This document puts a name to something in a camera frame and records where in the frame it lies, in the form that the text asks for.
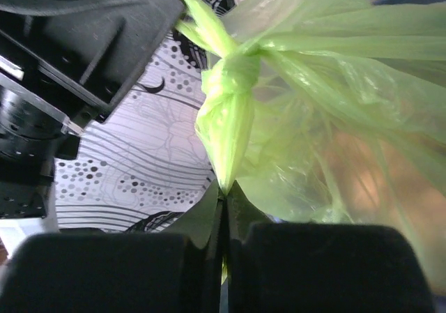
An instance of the black plastic part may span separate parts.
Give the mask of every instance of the black plastic part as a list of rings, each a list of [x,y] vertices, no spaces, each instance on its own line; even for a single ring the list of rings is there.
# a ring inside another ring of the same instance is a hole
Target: black plastic part
[[[273,224],[214,182],[161,234],[36,236],[8,264],[0,312],[434,312],[417,259],[387,227]]]
[[[434,312],[411,247],[391,228],[258,224],[243,256],[245,300],[232,312]]]
[[[3,86],[81,127],[104,121],[183,10],[181,0],[0,0],[0,55],[24,71],[3,72],[15,83]]]
[[[161,234],[31,238],[8,264],[0,312],[218,312],[218,194],[214,183]]]
[[[66,234],[105,234],[105,232],[99,228],[94,227],[82,227],[82,228],[61,228],[61,233]]]
[[[46,217],[54,161],[23,165],[0,158],[0,219]]]
[[[68,133],[113,112],[183,10],[181,0],[0,0],[0,218],[45,217],[36,200],[54,173],[42,168],[77,157]]]
[[[81,143],[81,138],[77,135],[68,135],[60,147],[57,148],[56,158],[61,160],[76,160],[77,154],[79,153],[79,145]]]
[[[0,87],[0,157],[39,165],[54,158],[67,138],[61,129],[51,116]]]

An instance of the plastic bag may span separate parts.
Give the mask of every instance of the plastic bag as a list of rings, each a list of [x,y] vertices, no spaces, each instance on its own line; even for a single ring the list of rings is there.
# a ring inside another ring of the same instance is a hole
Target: plastic bag
[[[445,293],[446,7],[244,0],[223,27],[185,2],[178,29],[210,52],[196,127],[223,191],[237,179],[288,221],[396,227]]]

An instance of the black plastic bracket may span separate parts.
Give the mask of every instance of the black plastic bracket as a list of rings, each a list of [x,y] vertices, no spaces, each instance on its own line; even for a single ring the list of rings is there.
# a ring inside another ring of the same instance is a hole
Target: black plastic bracket
[[[0,84],[61,123],[104,121],[183,9],[181,0],[0,0],[0,56],[20,72],[4,68]]]
[[[35,236],[8,264],[0,312],[218,312],[222,207],[215,182],[161,234]]]
[[[45,217],[54,159],[77,157],[83,129],[124,99],[183,10],[181,0],[0,0],[0,218]]]

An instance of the patterned cloth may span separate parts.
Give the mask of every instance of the patterned cloth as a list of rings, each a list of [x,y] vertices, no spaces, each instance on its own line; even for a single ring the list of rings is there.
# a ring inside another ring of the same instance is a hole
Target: patterned cloth
[[[204,0],[219,15],[233,0]],[[104,125],[92,123],[76,161],[58,161],[56,210],[62,229],[159,231],[214,179],[194,132],[204,101],[206,57],[173,31],[143,77]],[[162,88],[157,94],[147,89]]]

